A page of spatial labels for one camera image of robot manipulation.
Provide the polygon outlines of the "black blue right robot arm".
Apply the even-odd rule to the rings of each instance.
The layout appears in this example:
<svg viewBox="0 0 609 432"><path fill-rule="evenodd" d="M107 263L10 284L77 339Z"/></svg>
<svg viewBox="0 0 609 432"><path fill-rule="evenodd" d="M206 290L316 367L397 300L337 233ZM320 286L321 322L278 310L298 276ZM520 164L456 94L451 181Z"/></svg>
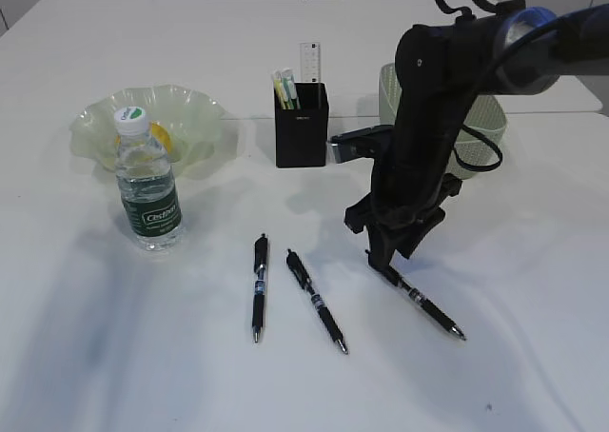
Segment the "black blue right robot arm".
<svg viewBox="0 0 609 432"><path fill-rule="evenodd" d="M335 148L373 161L369 193L347 209L345 224L366 232L368 262L386 272L395 253L409 257L444 217L442 202L461 189L447 172L476 98L533 95L562 75L608 71L608 9L563 16L529 8L444 27L416 25L395 55L402 87L392 128L333 138Z"/></svg>

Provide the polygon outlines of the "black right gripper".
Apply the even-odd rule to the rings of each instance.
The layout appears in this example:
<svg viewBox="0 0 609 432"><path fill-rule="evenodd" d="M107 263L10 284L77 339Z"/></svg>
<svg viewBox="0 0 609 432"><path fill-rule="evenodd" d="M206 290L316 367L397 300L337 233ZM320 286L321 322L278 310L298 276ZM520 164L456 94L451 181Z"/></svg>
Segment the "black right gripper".
<svg viewBox="0 0 609 432"><path fill-rule="evenodd" d="M445 218L443 201L456 197L462 180L452 173L443 175L432 202L420 208L399 203L381 188L379 176L372 176L370 191L355 205L346 209L345 225L354 233L366 226L367 260L377 271L388 269L396 249L409 259L424 237Z"/></svg>

